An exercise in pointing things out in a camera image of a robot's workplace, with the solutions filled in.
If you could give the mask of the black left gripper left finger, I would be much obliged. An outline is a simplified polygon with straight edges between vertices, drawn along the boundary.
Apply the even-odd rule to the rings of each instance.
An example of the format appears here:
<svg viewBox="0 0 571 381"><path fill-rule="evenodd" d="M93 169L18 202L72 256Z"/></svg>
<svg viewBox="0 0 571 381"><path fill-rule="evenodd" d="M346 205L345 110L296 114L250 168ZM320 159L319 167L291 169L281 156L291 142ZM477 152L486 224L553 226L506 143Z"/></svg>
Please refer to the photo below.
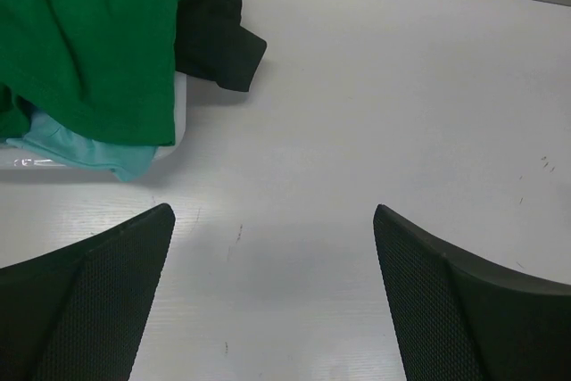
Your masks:
<svg viewBox="0 0 571 381"><path fill-rule="evenodd" d="M127 380L170 248L162 203L1 269L3 380Z"/></svg>

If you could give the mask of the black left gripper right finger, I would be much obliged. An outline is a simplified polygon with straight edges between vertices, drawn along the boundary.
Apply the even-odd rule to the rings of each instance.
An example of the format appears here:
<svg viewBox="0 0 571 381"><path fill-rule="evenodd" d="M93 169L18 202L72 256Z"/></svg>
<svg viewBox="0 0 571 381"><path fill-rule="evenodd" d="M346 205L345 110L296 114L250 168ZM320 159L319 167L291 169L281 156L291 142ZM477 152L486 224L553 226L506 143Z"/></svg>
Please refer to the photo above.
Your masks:
<svg viewBox="0 0 571 381"><path fill-rule="evenodd" d="M389 207L377 257L408 380L568 380L570 287L450 244Z"/></svg>

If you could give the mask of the green t shirt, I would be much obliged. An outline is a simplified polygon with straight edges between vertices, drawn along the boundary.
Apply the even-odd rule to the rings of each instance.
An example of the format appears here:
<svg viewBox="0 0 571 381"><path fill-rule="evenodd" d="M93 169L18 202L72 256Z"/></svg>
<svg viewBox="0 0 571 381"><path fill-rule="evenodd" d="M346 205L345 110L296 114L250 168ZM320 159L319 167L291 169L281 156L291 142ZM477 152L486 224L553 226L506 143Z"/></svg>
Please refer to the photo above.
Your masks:
<svg viewBox="0 0 571 381"><path fill-rule="evenodd" d="M173 145L179 0L1 0L1 136L39 109L83 137Z"/></svg>

